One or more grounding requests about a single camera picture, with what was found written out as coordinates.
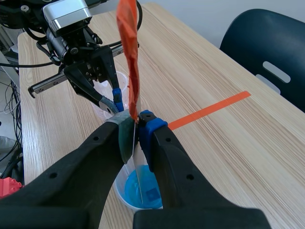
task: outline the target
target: plastic cup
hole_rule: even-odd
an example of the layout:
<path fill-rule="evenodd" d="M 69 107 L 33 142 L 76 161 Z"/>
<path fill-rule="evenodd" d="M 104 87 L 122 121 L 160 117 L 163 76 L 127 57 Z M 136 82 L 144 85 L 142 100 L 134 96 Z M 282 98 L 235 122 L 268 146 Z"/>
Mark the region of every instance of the plastic cup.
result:
<path fill-rule="evenodd" d="M 146 186 L 145 198 L 150 201 L 145 205 L 141 201 L 139 183 L 132 158 L 122 167 L 114 181 L 114 191 L 118 199 L 133 211 L 162 208 L 162 200 L 155 175 L 149 171 L 148 165 L 142 166 L 142 185 Z"/>
<path fill-rule="evenodd" d="M 120 89 L 122 91 L 122 101 L 124 110 L 128 109 L 128 102 L 129 102 L 129 88 L 128 86 L 128 78 L 125 74 L 121 72 L 116 72 Z M 108 99 L 113 101 L 113 94 L 112 94 L 112 87 L 110 86 L 108 81 L 105 81 L 103 83 L 94 81 L 94 89 L 100 93 L 101 95 L 106 96 Z M 101 118 L 102 120 L 106 120 L 108 118 L 111 118 L 112 115 L 109 114 L 106 111 L 103 111 L 101 108 L 97 107 L 96 105 L 93 105 L 94 112 L 96 115 Z"/>

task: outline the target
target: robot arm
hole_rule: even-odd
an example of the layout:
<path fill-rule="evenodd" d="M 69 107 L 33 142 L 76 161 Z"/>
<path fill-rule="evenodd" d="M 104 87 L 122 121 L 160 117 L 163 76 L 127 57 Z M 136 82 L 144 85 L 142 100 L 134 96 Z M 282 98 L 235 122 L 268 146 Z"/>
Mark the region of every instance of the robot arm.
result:
<path fill-rule="evenodd" d="M 101 38 L 89 27 L 89 7 L 107 0 L 4 0 L 0 2 L 0 24 L 23 28 L 37 40 L 37 47 L 59 66 L 59 73 L 29 88 L 41 93 L 69 80 L 74 91 L 102 110 L 114 115 L 123 111 L 122 93 L 116 75 L 114 56 L 123 53 L 121 42 L 102 45 Z M 142 9 L 139 9 L 139 25 Z M 37 37 L 31 31 L 45 34 Z M 94 89 L 93 81 L 108 81 L 113 101 Z"/>

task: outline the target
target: orange cloth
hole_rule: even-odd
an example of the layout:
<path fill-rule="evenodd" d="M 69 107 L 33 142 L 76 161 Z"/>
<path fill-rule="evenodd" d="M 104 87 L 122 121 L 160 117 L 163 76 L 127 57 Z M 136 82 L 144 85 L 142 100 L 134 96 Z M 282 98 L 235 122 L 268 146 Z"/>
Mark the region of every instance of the orange cloth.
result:
<path fill-rule="evenodd" d="M 138 69 L 136 0 L 120 0 L 116 18 L 129 67 L 129 113 L 133 120 L 137 120 L 137 102 L 140 94 L 140 79 Z"/>

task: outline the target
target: chair backrest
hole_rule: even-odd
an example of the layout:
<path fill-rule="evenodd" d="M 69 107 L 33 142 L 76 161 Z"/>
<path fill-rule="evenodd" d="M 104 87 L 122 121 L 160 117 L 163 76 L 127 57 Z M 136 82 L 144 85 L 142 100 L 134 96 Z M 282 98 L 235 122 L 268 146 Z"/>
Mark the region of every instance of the chair backrest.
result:
<path fill-rule="evenodd" d="M 268 10 L 249 10 L 229 27 L 220 49 L 252 74 L 260 74 L 305 112 L 305 23 Z M 285 83 L 263 67 L 269 62 L 288 74 Z"/>

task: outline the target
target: wooden table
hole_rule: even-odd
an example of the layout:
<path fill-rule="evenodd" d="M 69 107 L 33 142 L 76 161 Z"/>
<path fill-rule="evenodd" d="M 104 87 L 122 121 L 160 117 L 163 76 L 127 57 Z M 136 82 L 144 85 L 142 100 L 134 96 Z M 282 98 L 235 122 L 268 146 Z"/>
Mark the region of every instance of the wooden table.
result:
<path fill-rule="evenodd" d="M 119 40 L 114 12 L 95 16 L 91 28 L 104 43 Z M 156 4 L 143 5 L 139 43 L 142 109 L 168 122 L 239 92 L 251 94 L 174 132 L 230 201 L 262 209 L 273 228 L 304 228 L 305 114 Z M 25 34 L 19 49 L 21 64 L 49 61 Z M 115 64 L 128 75 L 123 55 Z M 30 97 L 30 85 L 56 72 L 56 66 L 20 72 L 27 183 L 102 124 L 67 82 Z M 132 228 L 132 217 L 111 190 L 101 228 Z"/>

